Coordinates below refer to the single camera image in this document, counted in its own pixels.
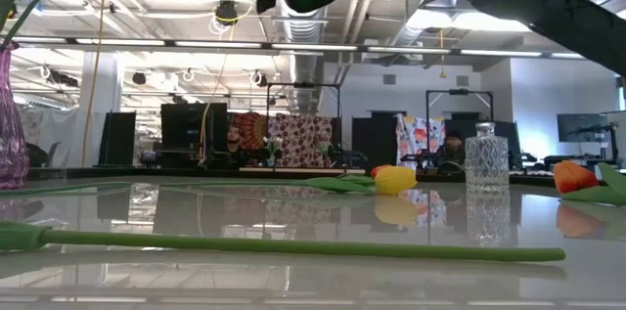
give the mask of ceiling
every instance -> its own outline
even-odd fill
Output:
[[[18,3],[23,10],[28,0]],[[99,35],[99,14],[101,0],[42,0],[36,11],[30,15],[20,30],[20,35],[86,37]],[[259,16],[254,12],[254,0],[235,1],[241,17],[235,26],[219,26],[214,9],[223,0],[106,0],[103,37],[131,39],[193,39],[193,40],[234,40],[255,42],[289,42],[285,31],[286,21],[281,7]],[[392,39],[411,17],[409,0],[336,0],[320,13],[314,21],[321,26],[319,43],[378,43],[385,44]],[[455,17],[459,13],[470,12],[471,6],[463,1],[456,6],[425,6],[436,12],[444,12]],[[3,33],[12,26],[8,22]],[[463,47],[475,49],[524,49],[559,51],[562,48],[549,40],[524,31],[485,31],[446,27],[439,30],[427,29],[416,42],[425,47]],[[45,48],[21,48],[14,53],[12,63],[12,86],[16,90],[66,88],[47,82],[42,77],[41,67],[60,70],[80,81],[83,64],[82,51]],[[147,73],[164,72],[169,79],[178,75],[177,89],[181,92],[211,94],[227,92],[231,94],[265,94],[249,80],[260,71],[270,81],[292,82],[298,79],[293,74],[297,69],[290,66],[297,57],[291,53],[165,53],[165,52],[119,52],[126,64],[124,91],[167,90],[171,84],[156,81],[147,85],[133,84],[136,71]],[[420,66],[429,67],[441,63],[441,57],[424,56]],[[337,54],[326,53],[325,62],[336,62]],[[468,65],[481,71],[492,61],[484,57],[446,57],[448,65]],[[278,108],[295,110],[297,97],[277,104]],[[25,95],[29,100],[40,99],[41,103],[71,107],[77,102],[77,95],[56,94]],[[129,111],[158,107],[171,102],[170,96],[124,97],[123,106]],[[263,99],[249,99],[241,108],[264,107]]]

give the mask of white wall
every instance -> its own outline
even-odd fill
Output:
[[[326,82],[335,79],[337,65],[325,64]],[[471,66],[447,66],[447,78],[441,78],[441,67],[354,65],[341,87],[343,142],[352,143],[352,117],[370,117],[371,111],[406,111],[408,115],[425,117],[425,91],[450,90],[456,86],[457,75],[469,76],[469,89],[480,90],[480,73]],[[396,85],[383,85],[383,74],[396,74]],[[325,93],[320,106],[321,116],[336,116],[336,102]],[[430,108],[430,117],[445,111],[480,111],[489,109],[475,96],[443,95]]]
[[[577,144],[559,142],[557,114],[618,108],[613,72],[602,66],[586,61],[514,59],[510,63],[514,120],[525,152],[539,157],[580,155]],[[586,143],[582,151],[597,154],[600,145]]]
[[[504,60],[480,74],[482,90],[493,92],[494,118],[513,121],[511,62]]]

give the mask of pink vase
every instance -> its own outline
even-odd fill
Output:
[[[28,175],[26,140],[9,82],[11,51],[16,48],[14,43],[0,50],[0,190],[22,187]]]

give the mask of purple vase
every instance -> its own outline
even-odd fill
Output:
[[[9,83],[11,51],[16,48],[13,43],[0,50],[0,190],[22,187],[28,174],[26,140]]]

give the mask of yellow cable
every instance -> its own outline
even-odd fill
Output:
[[[250,7],[247,9],[247,12],[243,13],[242,15],[236,17],[236,18],[232,18],[232,19],[225,19],[225,18],[219,18],[217,17],[217,15],[215,15],[215,18],[221,22],[236,22],[238,20],[240,20],[241,18],[245,18],[247,17],[247,15],[250,14],[250,12],[252,11],[252,5],[250,5]]]
[[[233,35],[235,34],[235,26],[231,26],[231,35],[228,38],[229,41],[233,41]],[[222,68],[219,71],[219,76],[217,77],[217,83],[215,84],[215,88],[213,88],[213,94],[208,99],[208,103],[206,103],[206,108],[204,109],[204,114],[202,115],[202,128],[200,129],[200,158],[204,158],[204,137],[206,133],[204,133],[204,128],[206,126],[206,114],[208,113],[208,107],[211,105],[211,100],[215,97],[215,93],[217,92],[217,88],[219,87],[219,82],[222,80],[222,75],[224,74],[224,68],[226,67],[226,59],[228,58],[228,54],[224,55],[224,62],[222,63]]]
[[[98,80],[98,66],[100,65],[100,50],[102,46],[102,36],[105,18],[105,0],[100,0],[100,29],[98,31],[98,48],[96,50],[96,65],[94,68],[94,77],[91,83],[91,94],[89,96],[89,106],[87,107],[87,119],[85,121],[85,132],[82,137],[82,166],[85,167],[87,160],[87,133],[89,132],[89,123],[91,122],[91,108],[94,104],[94,93],[96,92],[96,81]]]

